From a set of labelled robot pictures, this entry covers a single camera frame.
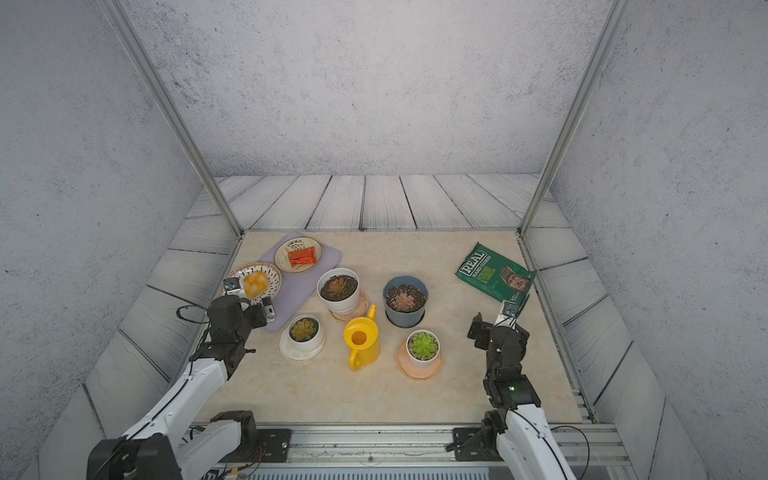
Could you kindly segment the yellow watering can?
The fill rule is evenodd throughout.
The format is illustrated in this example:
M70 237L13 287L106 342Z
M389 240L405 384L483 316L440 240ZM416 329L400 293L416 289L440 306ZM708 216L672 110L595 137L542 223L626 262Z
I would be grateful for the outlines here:
M371 305L365 316L350 320L344 329L344 341L350 350L348 365L352 371L372 365L380 355L377 307Z

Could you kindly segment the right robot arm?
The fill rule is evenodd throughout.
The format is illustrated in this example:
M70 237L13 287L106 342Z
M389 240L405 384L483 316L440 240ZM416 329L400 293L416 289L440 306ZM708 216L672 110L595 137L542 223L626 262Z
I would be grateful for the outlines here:
M477 428L455 428L446 450L457 461L502 461L515 479L574 479L522 360L530 334L522 307L504 300L494 322L480 314L467 337L486 353L483 387L492 406Z

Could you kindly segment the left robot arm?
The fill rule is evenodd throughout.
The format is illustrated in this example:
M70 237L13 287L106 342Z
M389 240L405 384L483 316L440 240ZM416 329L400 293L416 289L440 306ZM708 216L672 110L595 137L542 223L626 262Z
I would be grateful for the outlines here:
M89 479L200 479L217 463L251 467L268 455L250 411L224 412L197 431L199 412L249 353L250 333L276 319L273 299L246 298L224 281L206 308L208 327L169 391L117 439L100 441L87 460Z

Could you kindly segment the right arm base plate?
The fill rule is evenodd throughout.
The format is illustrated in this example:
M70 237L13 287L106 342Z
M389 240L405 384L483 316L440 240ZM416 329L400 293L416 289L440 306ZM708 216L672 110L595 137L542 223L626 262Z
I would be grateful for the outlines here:
M453 452L459 462L501 460L496 449L496 434L483 426L454 428L452 442L446 450Z

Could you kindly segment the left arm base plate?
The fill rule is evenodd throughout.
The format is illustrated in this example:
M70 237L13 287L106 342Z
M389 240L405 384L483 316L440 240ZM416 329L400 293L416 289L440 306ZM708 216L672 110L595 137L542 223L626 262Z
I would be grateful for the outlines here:
M285 463L293 431L288 428L256 428L241 441L241 461L245 463Z

